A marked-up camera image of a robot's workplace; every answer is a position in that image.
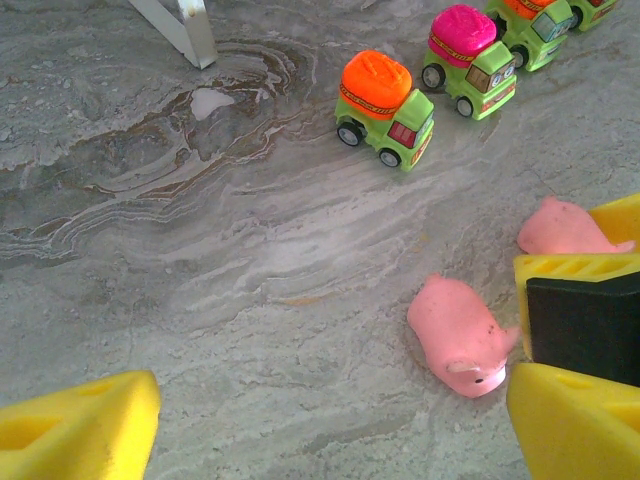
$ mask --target white table leg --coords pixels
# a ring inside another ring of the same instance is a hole
[[[184,25],[158,0],[129,0],[195,67],[206,68],[218,58],[204,0],[177,0]]]

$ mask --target toy car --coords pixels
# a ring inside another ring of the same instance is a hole
[[[498,28],[516,59],[516,69],[529,72],[547,65],[558,54],[573,13],[566,0],[489,0],[485,13]]]
[[[570,30],[586,32],[599,24],[613,10],[617,0],[568,0],[573,20]]]
[[[493,21],[468,5],[453,5],[433,21],[422,81],[456,99],[463,117],[481,120],[515,94],[515,60],[496,38]]]
[[[351,147],[364,139],[382,163],[408,172],[433,133],[433,103],[411,91],[409,71],[383,53],[365,50],[345,66],[335,108],[338,136]]]

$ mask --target pink squishy toy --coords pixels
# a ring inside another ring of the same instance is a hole
[[[505,379],[520,327],[500,328],[480,296],[459,280],[434,273],[409,306],[407,320],[431,371],[454,391],[476,398]]]
[[[518,246],[530,255],[629,253],[636,243],[613,245],[586,210],[549,195],[522,226]]]

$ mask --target black wheel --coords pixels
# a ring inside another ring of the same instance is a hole
[[[437,63],[430,63],[422,69],[422,83],[427,90],[438,90],[446,80],[444,68]]]
[[[467,97],[460,97],[456,101],[456,110],[458,110],[458,113],[463,117],[469,118],[473,115],[473,104]]]
[[[496,25],[496,40],[502,40],[502,37],[507,33],[507,21],[498,15],[493,19],[493,23]]]
[[[400,166],[400,155],[391,150],[390,148],[383,148],[380,150],[380,160],[387,167],[399,167]]]
[[[351,122],[342,122],[338,127],[340,140],[350,147],[357,147],[363,139],[362,132]]]
[[[580,10],[579,7],[571,7],[571,13],[573,13],[573,18],[571,19],[571,26],[569,27],[569,30],[575,30],[582,25],[584,13],[582,13],[582,10]]]
[[[516,45],[511,49],[511,54],[516,59],[516,70],[529,63],[529,50],[522,45]]]

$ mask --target black sponge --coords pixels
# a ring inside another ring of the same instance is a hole
[[[640,387],[640,272],[530,278],[526,292],[534,362]]]

